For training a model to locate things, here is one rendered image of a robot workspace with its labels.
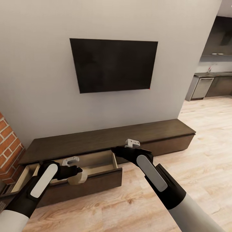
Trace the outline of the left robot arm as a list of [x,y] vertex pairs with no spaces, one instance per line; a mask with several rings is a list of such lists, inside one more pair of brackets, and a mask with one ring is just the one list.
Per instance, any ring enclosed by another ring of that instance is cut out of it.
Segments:
[[0,232],[22,232],[38,203],[47,191],[52,179],[64,180],[82,172],[82,168],[69,166],[79,161],[79,157],[64,159],[62,166],[54,161],[46,161],[19,191],[14,199],[0,213]]

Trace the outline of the pillar candle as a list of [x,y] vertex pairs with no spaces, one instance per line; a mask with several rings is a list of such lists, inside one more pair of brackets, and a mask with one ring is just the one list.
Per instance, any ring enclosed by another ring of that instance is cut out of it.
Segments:
[[87,177],[87,171],[85,169],[82,169],[82,172],[79,172],[77,173],[77,175],[67,178],[67,180],[71,185],[81,185],[87,180]]

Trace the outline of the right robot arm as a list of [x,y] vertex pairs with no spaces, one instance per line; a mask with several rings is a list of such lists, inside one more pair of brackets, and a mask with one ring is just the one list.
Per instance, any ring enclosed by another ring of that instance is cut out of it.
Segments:
[[182,188],[159,163],[153,164],[152,151],[133,149],[140,142],[126,140],[123,147],[111,147],[115,156],[122,157],[138,166],[145,178],[171,214],[182,232],[226,232]]

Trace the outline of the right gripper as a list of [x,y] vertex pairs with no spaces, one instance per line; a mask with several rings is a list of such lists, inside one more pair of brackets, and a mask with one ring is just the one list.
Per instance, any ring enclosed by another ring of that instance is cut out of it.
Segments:
[[117,146],[117,147],[111,147],[111,150],[113,153],[115,153],[115,156],[122,157],[122,158],[128,160],[127,154],[129,152],[129,150],[132,150],[132,148],[124,147],[124,146],[123,147]]

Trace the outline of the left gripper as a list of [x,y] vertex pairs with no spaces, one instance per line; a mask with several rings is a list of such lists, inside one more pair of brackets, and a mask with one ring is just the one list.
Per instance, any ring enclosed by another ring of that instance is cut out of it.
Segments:
[[65,167],[65,174],[63,175],[62,178],[59,178],[57,180],[64,180],[69,177],[77,175],[77,173],[79,172],[82,172],[82,168],[77,167],[76,165],[71,166],[71,167],[67,167],[67,166],[64,166],[64,167]]

